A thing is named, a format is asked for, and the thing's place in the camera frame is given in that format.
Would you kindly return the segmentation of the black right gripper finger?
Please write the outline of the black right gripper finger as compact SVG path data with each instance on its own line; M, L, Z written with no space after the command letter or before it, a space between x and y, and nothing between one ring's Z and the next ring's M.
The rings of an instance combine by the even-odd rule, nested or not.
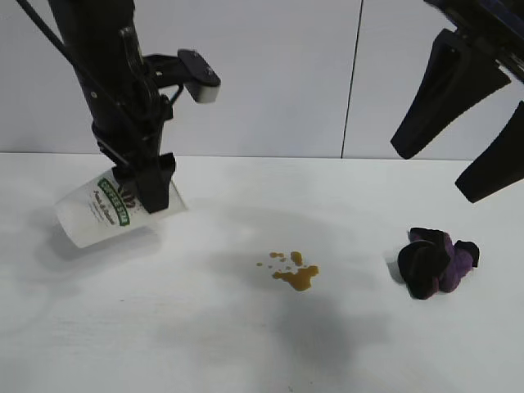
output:
M509 83L496 60L443 29L433 41L422 82L391 145L400 157L413 158L464 112Z
M523 180L523 101L497 138L461 173L455 186L476 203Z

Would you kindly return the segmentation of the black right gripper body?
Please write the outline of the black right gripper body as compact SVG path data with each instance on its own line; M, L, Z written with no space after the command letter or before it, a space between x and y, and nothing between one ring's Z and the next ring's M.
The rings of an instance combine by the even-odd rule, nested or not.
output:
M523 77L522 1L426 1L466 40L481 40L499 64Z

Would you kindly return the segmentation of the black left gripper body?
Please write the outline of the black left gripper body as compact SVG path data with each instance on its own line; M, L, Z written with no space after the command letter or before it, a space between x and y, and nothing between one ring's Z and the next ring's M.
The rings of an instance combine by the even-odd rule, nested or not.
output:
M92 131L101 152L115 165L137 171L151 164L160 152L165 122L172 120L174 101L164 94L90 95Z

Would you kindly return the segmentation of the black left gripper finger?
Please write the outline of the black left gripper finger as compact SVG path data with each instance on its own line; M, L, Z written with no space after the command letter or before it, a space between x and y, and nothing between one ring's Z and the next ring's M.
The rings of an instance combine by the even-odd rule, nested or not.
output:
M164 154L136 173L137 196L148 213L169 207L169 183L175 169L174 155Z
M129 166L116 165L111 169L117 183L135 183L138 171Z

